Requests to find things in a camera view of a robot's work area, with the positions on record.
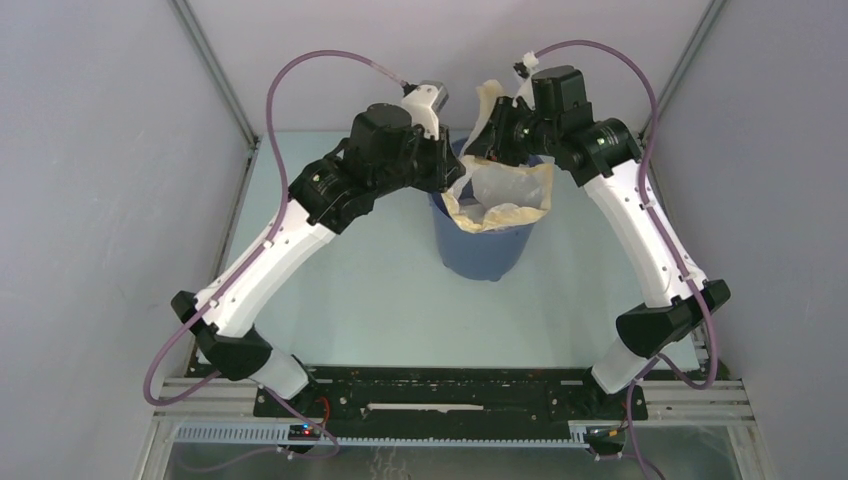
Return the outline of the translucent white yellow trash bag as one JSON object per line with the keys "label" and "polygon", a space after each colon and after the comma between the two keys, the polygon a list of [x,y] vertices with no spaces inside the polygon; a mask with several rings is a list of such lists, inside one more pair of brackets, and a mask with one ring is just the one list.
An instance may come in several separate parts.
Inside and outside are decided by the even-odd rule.
{"label": "translucent white yellow trash bag", "polygon": [[554,166],[542,162],[531,166],[527,159],[517,166],[486,160],[471,152],[480,140],[496,100],[504,88],[487,80],[476,88],[479,115],[457,158],[465,173],[446,192],[437,193],[449,219],[470,234],[491,233],[507,228],[533,225],[551,209]]}

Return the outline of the blue plastic trash bin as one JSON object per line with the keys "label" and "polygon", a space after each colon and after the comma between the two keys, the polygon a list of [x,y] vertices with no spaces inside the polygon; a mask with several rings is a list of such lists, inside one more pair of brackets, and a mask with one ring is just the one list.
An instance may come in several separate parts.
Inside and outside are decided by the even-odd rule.
{"label": "blue plastic trash bin", "polygon": [[457,275],[475,281],[499,281],[518,263],[535,223],[471,233],[450,216],[441,193],[429,198],[435,243],[442,264]]}

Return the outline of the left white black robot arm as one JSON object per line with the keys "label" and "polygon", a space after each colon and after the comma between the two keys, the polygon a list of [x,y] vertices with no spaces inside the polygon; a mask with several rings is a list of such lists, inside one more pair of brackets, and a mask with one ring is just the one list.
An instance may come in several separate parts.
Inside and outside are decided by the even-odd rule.
{"label": "left white black robot arm", "polygon": [[316,403],[301,363],[257,331],[266,303],[314,253],[375,202],[404,188],[446,191],[464,173],[436,106],[373,104],[348,136],[307,164],[282,195],[278,212],[238,259],[198,293],[178,292],[171,307],[218,374],[250,379],[277,394],[292,416]]}

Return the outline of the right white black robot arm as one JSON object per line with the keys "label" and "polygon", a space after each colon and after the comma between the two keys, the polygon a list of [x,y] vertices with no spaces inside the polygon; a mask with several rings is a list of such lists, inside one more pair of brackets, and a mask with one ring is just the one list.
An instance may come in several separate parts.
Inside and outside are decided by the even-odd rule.
{"label": "right white black robot arm", "polygon": [[723,306],[730,289],[689,257],[640,175],[646,153],[622,121],[594,118],[578,69],[532,73],[514,97],[494,80],[477,93],[479,116],[466,151],[509,166],[530,155],[553,158],[603,213],[635,270],[643,302],[618,316],[617,338],[589,369],[581,392],[585,411],[606,418],[620,407],[620,391]]}

